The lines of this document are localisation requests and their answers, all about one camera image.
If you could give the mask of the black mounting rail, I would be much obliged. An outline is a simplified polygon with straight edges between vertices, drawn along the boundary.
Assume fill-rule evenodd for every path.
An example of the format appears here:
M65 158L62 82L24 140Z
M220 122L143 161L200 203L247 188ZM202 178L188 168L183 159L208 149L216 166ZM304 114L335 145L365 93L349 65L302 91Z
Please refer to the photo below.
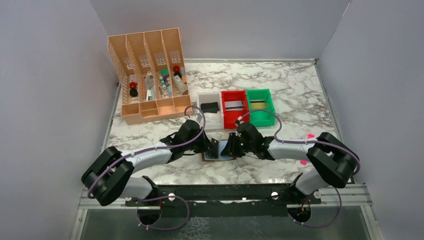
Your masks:
M158 185L153 193L140 200L118 198L101 206L97 200L82 197L79 207L87 210L135 210L149 222L159 218L189 217L293 217L306 222L314 208L370 206L372 200L364 184L345 188L321 188L307 197L289 198L288 183Z

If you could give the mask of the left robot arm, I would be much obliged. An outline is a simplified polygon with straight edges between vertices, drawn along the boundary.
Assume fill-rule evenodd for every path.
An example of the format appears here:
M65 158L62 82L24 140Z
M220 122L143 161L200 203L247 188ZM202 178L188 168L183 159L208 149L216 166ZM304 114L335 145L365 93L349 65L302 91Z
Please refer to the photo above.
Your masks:
M150 147L127 152L115 146L107 147L81 176L81 182L88 189L87 197L96 199L101 206L107 206L118 198L135 197L144 205L157 200L153 183L143 179L139 190L130 191L132 174L155 166L174 162L185 152L201 154L211 150L204 127L194 120L186 120L178 131L162 138Z

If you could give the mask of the pink highlighter marker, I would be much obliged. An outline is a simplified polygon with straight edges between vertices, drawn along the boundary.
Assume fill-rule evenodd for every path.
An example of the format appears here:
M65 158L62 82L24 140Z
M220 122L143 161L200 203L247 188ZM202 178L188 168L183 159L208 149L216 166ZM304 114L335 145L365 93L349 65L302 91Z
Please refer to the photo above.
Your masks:
M315 135L314 135L313 133L309 133L309 134L308 134L308 136L307 136L307 138L308 138L308 139L313 139L314 137L315 137ZM307 160L302 159L302 160L300 161L300 163L301 163L302 165L306 165L306 164L307 164Z

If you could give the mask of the brown leather card holder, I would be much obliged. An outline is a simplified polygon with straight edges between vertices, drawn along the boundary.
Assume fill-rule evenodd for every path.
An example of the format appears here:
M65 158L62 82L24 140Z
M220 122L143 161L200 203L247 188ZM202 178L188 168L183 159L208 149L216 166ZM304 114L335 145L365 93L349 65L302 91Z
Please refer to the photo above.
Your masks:
M222 153L228 140L216 140L212 139L212 148L201 154L201 160L203 162L225 162L236 160L237 158L232 155L225 155Z

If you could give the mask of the gold card in green bin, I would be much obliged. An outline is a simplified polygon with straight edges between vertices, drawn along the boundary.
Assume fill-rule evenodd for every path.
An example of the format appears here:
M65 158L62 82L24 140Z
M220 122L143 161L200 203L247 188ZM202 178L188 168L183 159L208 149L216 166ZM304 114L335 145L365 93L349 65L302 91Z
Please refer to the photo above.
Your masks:
M267 108L267 103L264 100L254 100L254 101L250 101L249 103L250 103L249 106L252 110Z

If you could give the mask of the red plastic bin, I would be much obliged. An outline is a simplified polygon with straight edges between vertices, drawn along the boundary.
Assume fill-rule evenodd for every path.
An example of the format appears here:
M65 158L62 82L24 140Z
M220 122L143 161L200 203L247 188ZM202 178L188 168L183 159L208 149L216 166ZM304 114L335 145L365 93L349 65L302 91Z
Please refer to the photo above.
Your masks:
M222 91L221 99L222 99L222 112L223 112L223 126L225 129L234 129L236 128L235 121L249 111L246 91L245 90ZM224 102L228 102L228 101L242 101L244 109L226 111L224 107Z

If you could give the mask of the black card in white bin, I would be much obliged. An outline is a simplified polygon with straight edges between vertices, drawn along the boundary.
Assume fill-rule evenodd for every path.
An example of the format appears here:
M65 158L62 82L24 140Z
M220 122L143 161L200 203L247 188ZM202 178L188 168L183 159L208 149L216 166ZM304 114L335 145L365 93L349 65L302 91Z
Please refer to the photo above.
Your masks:
M220 105L218 102L207 102L207 103L201 103L200 109L204 113L218 113L220 111Z

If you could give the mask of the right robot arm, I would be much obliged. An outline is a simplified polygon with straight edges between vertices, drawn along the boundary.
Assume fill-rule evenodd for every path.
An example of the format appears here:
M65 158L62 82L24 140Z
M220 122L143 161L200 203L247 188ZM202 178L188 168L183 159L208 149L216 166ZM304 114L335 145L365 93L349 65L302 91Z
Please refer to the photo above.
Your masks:
M280 139L263 136L253 124L243 122L229 135L221 154L241 158L247 153L260 160L309 160L313 169L297 176L288 190L289 199L296 204L318 189L344 188L360 170L359 157L328 132L304 140Z

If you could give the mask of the green plastic bin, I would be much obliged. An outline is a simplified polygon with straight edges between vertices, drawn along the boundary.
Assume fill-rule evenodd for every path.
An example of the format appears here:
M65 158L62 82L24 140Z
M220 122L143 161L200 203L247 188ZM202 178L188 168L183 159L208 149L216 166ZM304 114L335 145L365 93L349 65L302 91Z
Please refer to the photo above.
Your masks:
M264 89L247 89L246 97L250 111L267 110L275 113L271 91ZM265 111L255 111L249 115L250 123L255 127L271 127L275 124L275 117Z

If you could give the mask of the orange desk organizer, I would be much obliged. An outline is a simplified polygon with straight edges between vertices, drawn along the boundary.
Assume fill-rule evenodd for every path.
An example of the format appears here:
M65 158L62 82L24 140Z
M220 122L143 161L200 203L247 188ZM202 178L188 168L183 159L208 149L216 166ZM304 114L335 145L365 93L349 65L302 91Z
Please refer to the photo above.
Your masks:
M121 116L128 125L191 114L189 93L181 95L173 81L178 75L189 90L179 28L112 35L107 49L121 85ZM129 83L137 83L130 97Z

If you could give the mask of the silver card in red bin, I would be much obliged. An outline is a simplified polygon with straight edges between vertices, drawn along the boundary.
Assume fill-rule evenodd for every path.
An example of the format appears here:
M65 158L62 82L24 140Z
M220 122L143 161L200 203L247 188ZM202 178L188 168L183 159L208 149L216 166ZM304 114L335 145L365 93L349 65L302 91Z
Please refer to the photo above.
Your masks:
M225 101L224 108L226 111L243 111L244 104L241 100Z

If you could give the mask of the red black stamp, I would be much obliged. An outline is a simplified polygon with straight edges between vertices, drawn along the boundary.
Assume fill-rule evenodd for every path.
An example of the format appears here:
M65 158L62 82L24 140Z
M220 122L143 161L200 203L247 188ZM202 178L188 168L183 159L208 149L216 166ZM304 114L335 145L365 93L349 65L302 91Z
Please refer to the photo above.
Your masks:
M134 98L138 96L138 84L134 81L129 83L129 95L130 97Z

